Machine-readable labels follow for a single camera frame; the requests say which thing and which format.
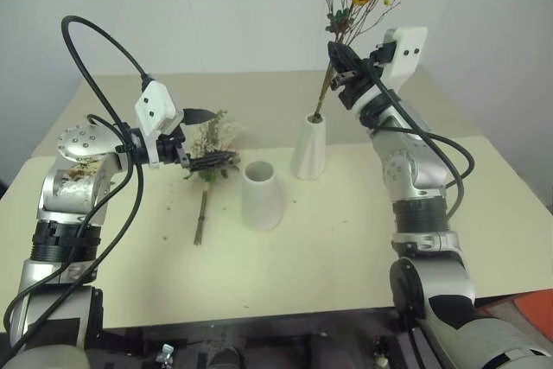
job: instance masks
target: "beige tabletop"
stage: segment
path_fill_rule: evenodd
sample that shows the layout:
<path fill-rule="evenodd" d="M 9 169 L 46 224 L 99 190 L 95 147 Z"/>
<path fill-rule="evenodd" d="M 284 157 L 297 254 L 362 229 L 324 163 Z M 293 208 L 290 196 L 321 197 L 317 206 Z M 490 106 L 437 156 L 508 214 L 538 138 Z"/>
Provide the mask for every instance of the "beige tabletop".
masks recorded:
<path fill-rule="evenodd" d="M 451 225 L 478 296 L 549 288 L 549 213 L 484 137 L 458 140 L 477 167 Z M 202 246 L 193 245 L 201 184 L 185 181 L 175 165 L 146 169 L 140 212 L 94 283 L 105 293 L 105 326 L 390 306 L 394 220 L 370 144 L 329 146 L 317 181 L 293 178 L 290 155 L 289 148 L 242 152 L 244 165 L 274 164 L 284 191 L 281 224 L 270 232 L 242 224 L 235 174 L 213 189 Z M 0 201 L 0 308 L 16 293 L 52 161 L 30 159 Z M 110 202 L 100 248 L 123 224 L 134 191 L 133 184 Z"/>

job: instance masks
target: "flower stem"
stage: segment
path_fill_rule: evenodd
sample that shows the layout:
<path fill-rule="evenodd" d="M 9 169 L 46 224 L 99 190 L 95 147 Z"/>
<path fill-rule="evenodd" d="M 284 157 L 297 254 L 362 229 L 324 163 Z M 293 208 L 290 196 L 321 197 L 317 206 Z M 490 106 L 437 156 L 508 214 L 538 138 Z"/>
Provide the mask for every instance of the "flower stem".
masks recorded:
<path fill-rule="evenodd" d="M 209 181 L 204 181 L 204 189 L 201 193 L 200 216 L 196 225 L 196 234 L 194 236 L 194 245 L 201 245 L 201 239 L 204 234 L 204 222 L 206 221 L 207 193 L 209 192 Z"/>
<path fill-rule="evenodd" d="M 334 69 L 332 68 L 332 63 L 328 62 L 327 71 L 325 72 L 325 78 L 322 81 L 319 100 L 317 101 L 317 106 L 315 108 L 315 112 L 313 113 L 313 117 L 310 120 L 312 123 L 320 123 L 322 120 L 322 117 L 321 117 L 322 102 L 327 96 L 327 91 L 328 91 L 328 88 L 330 87 L 330 81 L 332 79 L 333 72 L 334 72 Z"/>

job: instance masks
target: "empty white vase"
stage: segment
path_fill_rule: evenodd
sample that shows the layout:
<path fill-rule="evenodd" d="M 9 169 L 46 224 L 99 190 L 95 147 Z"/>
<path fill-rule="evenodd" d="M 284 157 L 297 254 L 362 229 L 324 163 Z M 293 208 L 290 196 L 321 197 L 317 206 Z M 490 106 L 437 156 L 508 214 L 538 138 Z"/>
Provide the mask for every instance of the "empty white vase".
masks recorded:
<path fill-rule="evenodd" d="M 310 115 L 303 120 L 290 167 L 299 179 L 314 180 L 325 169 L 327 122 L 321 114 L 320 123 L 311 123 Z"/>
<path fill-rule="evenodd" d="M 242 220 L 253 229 L 268 231 L 283 217 L 277 174 L 268 162 L 252 162 L 242 171 Z"/>

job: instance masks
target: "gray floor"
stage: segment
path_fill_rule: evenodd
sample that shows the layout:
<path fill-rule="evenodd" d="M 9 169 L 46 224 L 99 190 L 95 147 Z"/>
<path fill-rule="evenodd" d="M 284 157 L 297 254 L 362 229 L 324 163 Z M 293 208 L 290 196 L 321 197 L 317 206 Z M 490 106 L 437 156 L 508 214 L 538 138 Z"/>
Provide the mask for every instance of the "gray floor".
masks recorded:
<path fill-rule="evenodd" d="M 204 369 L 224 347 L 238 348 L 248 369 L 373 368 L 373 345 L 381 336 L 393 337 L 395 319 L 395 312 L 382 309 L 210 321 L 143 328 L 143 338 L 176 346 L 174 369 Z M 145 359 L 88 354 L 93 369 L 157 367 L 154 353 Z M 403 368 L 401 362 L 392 367 Z"/>

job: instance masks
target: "white backdrop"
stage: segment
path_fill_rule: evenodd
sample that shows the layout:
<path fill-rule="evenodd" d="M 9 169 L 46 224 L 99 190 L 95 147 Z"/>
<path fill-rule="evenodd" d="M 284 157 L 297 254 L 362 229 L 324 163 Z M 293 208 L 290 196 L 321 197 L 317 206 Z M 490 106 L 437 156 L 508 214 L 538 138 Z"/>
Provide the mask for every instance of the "white backdrop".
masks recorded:
<path fill-rule="evenodd" d="M 402 1 L 358 42 L 359 52 L 371 50 L 388 27 L 428 26 L 423 65 L 549 202 L 552 0 Z M 78 84 L 59 29 L 68 14 L 107 29 L 152 73 L 326 66 L 329 34 L 322 0 L 0 0 L 0 178 L 5 181 Z M 73 32 L 94 73 L 131 73 L 93 34 Z"/>

